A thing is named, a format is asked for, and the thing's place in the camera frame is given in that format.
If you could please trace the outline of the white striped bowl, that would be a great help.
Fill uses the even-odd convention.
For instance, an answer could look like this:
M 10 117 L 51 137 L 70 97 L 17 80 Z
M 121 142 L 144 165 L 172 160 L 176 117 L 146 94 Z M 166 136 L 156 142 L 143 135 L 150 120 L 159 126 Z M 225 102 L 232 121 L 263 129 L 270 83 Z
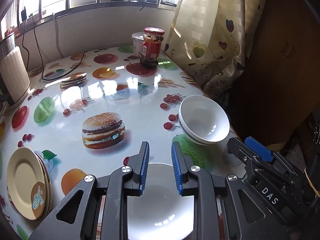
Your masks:
M 215 101 L 202 95 L 188 96 L 180 103 L 178 120 L 184 135 L 203 146 L 223 141 L 230 130 L 225 111 Z
M 129 239 L 185 239 L 193 231 L 194 198 L 176 189 L 173 167 L 150 163 L 140 197 L 127 199 Z

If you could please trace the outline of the beige plate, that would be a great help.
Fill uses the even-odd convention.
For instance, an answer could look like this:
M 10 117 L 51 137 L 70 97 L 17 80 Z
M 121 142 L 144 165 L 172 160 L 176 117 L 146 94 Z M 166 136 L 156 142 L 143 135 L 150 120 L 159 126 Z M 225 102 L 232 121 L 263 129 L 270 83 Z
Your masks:
M 31 149 L 18 148 L 7 166 L 7 188 L 17 211 L 28 220 L 39 219 L 47 205 L 47 176 Z
M 44 167 L 44 170 L 46 172 L 46 176 L 47 176 L 47 179 L 48 179 L 48 189 L 49 189 L 49 207 L 48 207 L 48 211 L 47 211 L 47 214 L 48 215 L 51 210 L 52 210 L 52 203 L 53 203 L 53 190 L 52 190 L 52 183 L 51 183 L 51 178 L 50 178 L 50 175 L 49 175 L 49 172 L 48 172 L 48 168 L 46 167 L 45 163 L 44 163 L 44 160 L 40 157 L 40 161 L 42 162 L 42 165 Z
M 45 204 L 45 208 L 44 208 L 44 213 L 42 214 L 41 218 L 45 218 L 47 215 L 47 211 L 48 211 L 48 207 L 49 207 L 49 189 L 48 189 L 48 179 L 47 179 L 47 176 L 46 176 L 46 172 L 44 170 L 44 177 L 45 177 L 45 185 L 46 185 L 46 204 Z

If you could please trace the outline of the fruit print tablecloth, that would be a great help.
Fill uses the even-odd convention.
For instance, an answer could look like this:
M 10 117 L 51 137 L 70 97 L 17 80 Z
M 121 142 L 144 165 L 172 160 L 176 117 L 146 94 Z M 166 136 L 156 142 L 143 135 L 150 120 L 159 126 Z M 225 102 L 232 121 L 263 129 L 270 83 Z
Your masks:
M 7 166 L 20 147 L 38 153 L 51 178 L 56 205 L 88 174 L 102 177 L 127 163 L 143 141 L 150 163 L 171 165 L 171 144 L 180 143 L 197 165 L 214 174 L 245 169 L 226 152 L 226 141 L 203 147 L 179 127 L 180 102 L 201 90 L 167 56 L 143 68 L 131 47 L 98 49 L 49 63 L 31 79 L 20 106 L 1 113 L 1 214 L 21 239 L 39 225 L 24 218 L 7 189 Z

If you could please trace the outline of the heart pattern curtain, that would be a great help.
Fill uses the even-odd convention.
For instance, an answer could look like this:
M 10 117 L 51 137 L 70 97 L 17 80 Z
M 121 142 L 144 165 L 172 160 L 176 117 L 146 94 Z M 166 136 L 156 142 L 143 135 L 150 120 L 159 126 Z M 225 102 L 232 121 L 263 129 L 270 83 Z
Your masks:
M 266 0 L 180 0 L 166 54 L 212 99 L 244 72 Z

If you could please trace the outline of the red label sauce jar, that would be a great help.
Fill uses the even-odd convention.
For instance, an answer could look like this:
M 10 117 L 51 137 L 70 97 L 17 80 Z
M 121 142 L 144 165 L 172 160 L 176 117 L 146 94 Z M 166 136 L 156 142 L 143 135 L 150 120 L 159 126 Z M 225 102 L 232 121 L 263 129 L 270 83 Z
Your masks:
M 158 66 L 164 34 L 165 31 L 160 28 L 144 28 L 142 53 L 140 55 L 140 64 L 143 67 L 152 69 Z

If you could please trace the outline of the white electric kettle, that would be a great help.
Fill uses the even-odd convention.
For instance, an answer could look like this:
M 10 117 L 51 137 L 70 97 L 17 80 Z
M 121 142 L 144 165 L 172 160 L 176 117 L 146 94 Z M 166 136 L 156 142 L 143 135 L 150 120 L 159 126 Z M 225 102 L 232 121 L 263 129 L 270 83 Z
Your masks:
M 1 102 L 18 106 L 30 92 L 30 79 L 12 33 L 1 40 Z

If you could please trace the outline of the white plastic cup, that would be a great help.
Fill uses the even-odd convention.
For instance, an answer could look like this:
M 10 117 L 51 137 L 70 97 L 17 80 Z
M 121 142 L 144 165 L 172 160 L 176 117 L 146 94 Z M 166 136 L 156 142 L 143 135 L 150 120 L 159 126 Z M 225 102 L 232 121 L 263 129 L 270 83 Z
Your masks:
M 133 33 L 132 34 L 133 40 L 133 52 L 137 57 L 142 55 L 143 50 L 143 42 L 144 42 L 144 33 Z

